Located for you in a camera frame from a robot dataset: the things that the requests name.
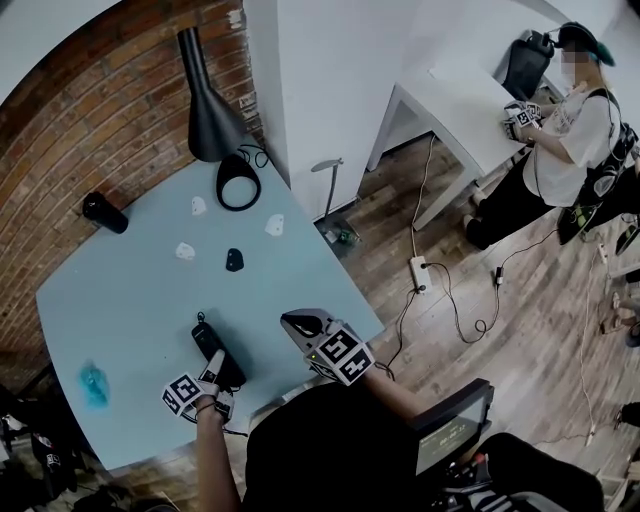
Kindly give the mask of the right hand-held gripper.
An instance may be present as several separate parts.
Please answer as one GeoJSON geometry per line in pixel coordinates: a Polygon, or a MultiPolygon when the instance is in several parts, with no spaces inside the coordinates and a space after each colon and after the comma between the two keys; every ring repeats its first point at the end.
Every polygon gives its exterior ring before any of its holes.
{"type": "Polygon", "coordinates": [[[350,386],[375,363],[351,326],[323,309],[283,313],[280,324],[310,368],[324,378],[350,386]]]}

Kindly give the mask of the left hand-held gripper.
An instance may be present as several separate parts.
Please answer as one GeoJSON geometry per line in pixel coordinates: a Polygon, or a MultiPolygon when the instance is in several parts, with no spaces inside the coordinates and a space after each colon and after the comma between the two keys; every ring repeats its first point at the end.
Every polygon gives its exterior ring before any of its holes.
{"type": "Polygon", "coordinates": [[[223,422],[231,420],[235,401],[232,392],[225,390],[224,379],[220,376],[225,355],[224,351],[218,349],[198,379],[185,373],[164,387],[161,400],[174,416],[196,424],[196,401],[209,396],[213,398],[213,407],[222,416],[223,422]]]}

